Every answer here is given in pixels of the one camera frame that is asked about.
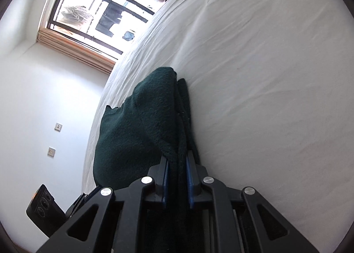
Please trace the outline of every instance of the triangular cutout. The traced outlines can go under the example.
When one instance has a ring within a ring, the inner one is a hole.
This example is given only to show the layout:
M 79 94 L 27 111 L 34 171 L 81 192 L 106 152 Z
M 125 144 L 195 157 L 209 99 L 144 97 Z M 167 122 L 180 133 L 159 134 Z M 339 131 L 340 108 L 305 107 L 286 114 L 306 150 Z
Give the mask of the triangular cutout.
M 257 209 L 270 240 L 275 240 L 288 234 L 284 226 L 263 205 L 257 205 Z
M 86 241 L 97 211 L 98 205 L 92 205 L 90 209 L 69 228 L 68 235 L 81 241 Z

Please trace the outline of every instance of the silver screw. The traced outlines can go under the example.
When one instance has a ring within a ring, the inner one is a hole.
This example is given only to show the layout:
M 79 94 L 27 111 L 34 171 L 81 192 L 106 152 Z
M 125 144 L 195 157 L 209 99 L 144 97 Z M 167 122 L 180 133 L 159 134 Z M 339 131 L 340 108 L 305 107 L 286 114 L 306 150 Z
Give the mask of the silver screw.
M 141 182 L 144 184 L 149 184 L 153 181 L 153 179 L 150 176 L 145 176 L 141 179 Z
M 108 196 L 112 193 L 112 189 L 105 187 L 101 189 L 101 195 Z
M 203 182 L 206 184 L 212 184 L 214 182 L 214 178 L 212 178 L 211 176 L 206 176 L 203 178 Z
M 247 195 L 253 195 L 256 193 L 253 187 L 246 187 L 244 191 Z

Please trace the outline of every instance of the mattress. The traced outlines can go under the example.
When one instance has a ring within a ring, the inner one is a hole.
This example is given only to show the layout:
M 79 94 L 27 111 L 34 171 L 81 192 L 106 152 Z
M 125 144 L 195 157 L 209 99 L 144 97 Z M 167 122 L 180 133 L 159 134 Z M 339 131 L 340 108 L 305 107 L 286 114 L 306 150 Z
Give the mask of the mattress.
M 321 253 L 354 220 L 354 19 L 342 0 L 168 0 L 118 62 L 92 125 L 83 190 L 106 105 L 171 66 L 189 86 L 201 161 L 255 187 Z

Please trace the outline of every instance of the camera lens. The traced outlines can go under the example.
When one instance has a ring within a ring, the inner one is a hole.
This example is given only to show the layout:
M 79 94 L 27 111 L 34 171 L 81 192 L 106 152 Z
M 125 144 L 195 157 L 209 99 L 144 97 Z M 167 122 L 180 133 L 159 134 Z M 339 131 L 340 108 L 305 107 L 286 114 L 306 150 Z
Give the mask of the camera lens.
M 44 213 L 44 210 L 42 208 L 38 207 L 37 211 L 38 211 L 38 214 L 39 214 L 40 217 L 45 217 L 45 213 Z
M 51 200 L 50 195 L 49 195 L 48 192 L 45 193 L 45 198 L 47 198 L 47 200 Z
M 49 208 L 49 204 L 47 202 L 47 200 L 45 200 L 44 198 L 41 199 L 41 203 L 44 209 L 48 209 Z

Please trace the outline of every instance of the wall plate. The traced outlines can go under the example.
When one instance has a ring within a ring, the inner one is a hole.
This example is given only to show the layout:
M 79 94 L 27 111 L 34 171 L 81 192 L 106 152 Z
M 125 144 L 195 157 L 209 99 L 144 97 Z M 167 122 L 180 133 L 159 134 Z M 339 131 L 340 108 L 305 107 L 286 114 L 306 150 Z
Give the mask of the wall plate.
M 60 123 L 57 123 L 56 125 L 55 125 L 55 130 L 56 131 L 60 131 L 61 129 L 62 129 L 62 127 L 63 127 L 63 125 L 61 125 Z
M 55 149 L 49 147 L 49 149 L 48 149 L 48 155 L 54 157 L 54 154 L 55 154 Z

